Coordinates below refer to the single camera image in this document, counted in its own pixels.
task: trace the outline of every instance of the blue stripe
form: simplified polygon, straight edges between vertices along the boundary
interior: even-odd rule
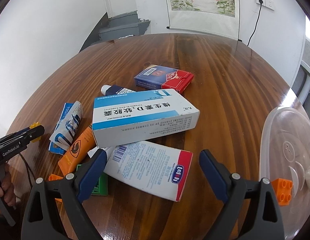
[[[119,118],[119,119],[109,120],[105,122],[93,123],[92,128],[93,130],[99,130],[99,129],[109,128],[109,127],[120,126],[120,125],[146,122],[146,121],[151,121],[151,120],[158,120],[158,119],[173,117],[173,116],[178,116],[178,115],[179,114],[175,110],[173,110],[173,111],[167,111],[167,112],[161,112],[161,113],[155,113],[155,114],[146,114],[146,115],[134,116],[134,117],[128,117],[128,118]]]
[[[55,131],[57,130],[57,128],[59,127],[59,122],[61,120],[64,120],[66,115],[68,114],[69,110],[72,108],[72,106],[74,105],[74,103],[65,103],[64,104],[64,109],[63,112],[61,113],[60,119],[58,120],[57,126],[55,128]]]
[[[64,155],[66,152],[64,149],[60,148],[59,146],[57,146],[57,148],[55,148],[53,142],[50,142],[48,150],[51,153],[56,153],[56,154],[60,154],[60,155]]]
[[[163,97],[168,96],[164,94],[163,92],[161,92],[161,94],[162,96],[158,94],[158,90],[149,90],[149,91],[141,91],[141,92],[135,92],[135,93],[99,97],[99,98],[95,98],[94,108],[142,102],[142,101],[148,101],[148,100],[154,100],[154,99],[162,99]]]

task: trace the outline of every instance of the red label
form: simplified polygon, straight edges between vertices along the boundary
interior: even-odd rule
[[[188,171],[190,169],[192,157],[193,157],[193,154],[187,151],[181,151],[181,153],[179,154],[177,165],[182,165],[184,167],[184,171],[183,171],[183,176],[181,178],[181,181],[178,183],[178,186],[177,186],[176,201],[179,201],[182,196],[185,181],[188,175]]]
[[[193,77],[194,75],[192,73],[182,70],[168,73],[166,75],[166,82],[162,84],[162,88],[173,88],[177,92],[182,93]]]

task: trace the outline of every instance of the window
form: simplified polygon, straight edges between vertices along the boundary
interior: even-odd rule
[[[310,20],[306,16],[306,37],[310,39]]]

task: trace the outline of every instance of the barcode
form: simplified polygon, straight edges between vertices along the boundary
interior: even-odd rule
[[[156,68],[151,68],[150,70],[146,71],[143,75],[149,76],[151,73],[153,73],[156,70]]]
[[[118,146],[117,150],[114,152],[113,160],[120,162],[122,156],[124,155],[127,147],[120,145]]]

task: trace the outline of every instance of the red and blue box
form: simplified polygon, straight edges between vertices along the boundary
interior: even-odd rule
[[[194,75],[180,69],[150,65],[140,72],[135,79],[136,86],[157,89],[175,89],[178,93],[183,93]]]

